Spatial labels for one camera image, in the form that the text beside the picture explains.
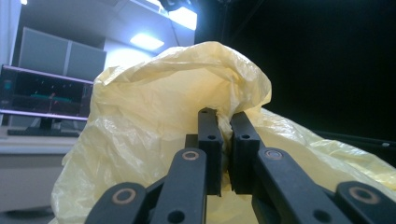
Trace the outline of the black curtain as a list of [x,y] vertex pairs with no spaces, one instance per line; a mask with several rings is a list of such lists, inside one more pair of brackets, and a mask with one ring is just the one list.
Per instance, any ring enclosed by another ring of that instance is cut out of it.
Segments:
[[197,0],[198,42],[247,56],[266,108],[305,127],[396,141],[396,0]]

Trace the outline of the computer monitor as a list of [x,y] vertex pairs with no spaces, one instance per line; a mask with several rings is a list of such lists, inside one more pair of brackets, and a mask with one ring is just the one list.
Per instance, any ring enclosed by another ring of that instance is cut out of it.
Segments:
[[90,114],[93,82],[3,65],[0,71],[0,114],[34,117],[35,126],[8,129],[14,136],[79,137],[63,131],[58,121],[86,121]]

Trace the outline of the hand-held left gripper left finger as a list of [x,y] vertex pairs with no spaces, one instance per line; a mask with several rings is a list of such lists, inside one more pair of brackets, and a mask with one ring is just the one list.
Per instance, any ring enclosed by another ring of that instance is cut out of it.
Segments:
[[196,147],[206,154],[206,193],[220,196],[223,138],[216,114],[207,107],[198,112],[198,133],[186,135],[185,147]]

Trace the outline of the grey partition boards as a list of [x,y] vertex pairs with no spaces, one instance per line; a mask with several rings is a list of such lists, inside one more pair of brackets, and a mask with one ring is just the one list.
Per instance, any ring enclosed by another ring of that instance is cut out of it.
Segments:
[[18,67],[94,80],[105,62],[106,52],[101,49],[27,27],[22,31]]

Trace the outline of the ceiling light panel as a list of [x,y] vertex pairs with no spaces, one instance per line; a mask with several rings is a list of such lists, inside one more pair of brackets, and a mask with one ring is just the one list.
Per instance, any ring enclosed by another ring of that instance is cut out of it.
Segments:
[[159,49],[164,45],[161,40],[146,34],[137,34],[130,39],[130,42],[141,49],[147,50]]
[[195,30],[197,25],[197,14],[186,7],[181,7],[168,12],[170,20],[190,29]]

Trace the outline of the yellow plastic bag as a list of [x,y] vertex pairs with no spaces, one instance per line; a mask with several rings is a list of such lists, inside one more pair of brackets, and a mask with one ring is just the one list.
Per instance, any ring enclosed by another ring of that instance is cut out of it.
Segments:
[[204,107],[217,110],[226,140],[232,115],[244,111],[266,146],[287,151],[322,187],[334,190],[356,180],[396,202],[395,168],[264,109],[271,95],[264,72],[219,42],[170,48],[129,68],[108,68],[94,81],[88,122],[63,159],[49,224],[84,224],[108,188],[121,182],[147,187],[165,176],[186,134],[196,133]]

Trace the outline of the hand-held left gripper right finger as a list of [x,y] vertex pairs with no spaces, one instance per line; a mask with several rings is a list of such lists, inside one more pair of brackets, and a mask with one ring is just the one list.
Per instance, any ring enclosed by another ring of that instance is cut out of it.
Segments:
[[256,179],[254,162],[262,140],[245,112],[234,114],[231,126],[233,137],[229,176],[232,189],[236,194],[251,194]]

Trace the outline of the white desk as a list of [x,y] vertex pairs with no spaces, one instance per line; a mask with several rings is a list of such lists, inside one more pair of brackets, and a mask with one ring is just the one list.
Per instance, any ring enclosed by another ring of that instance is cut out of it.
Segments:
[[72,137],[13,136],[0,127],[0,212],[50,206]]

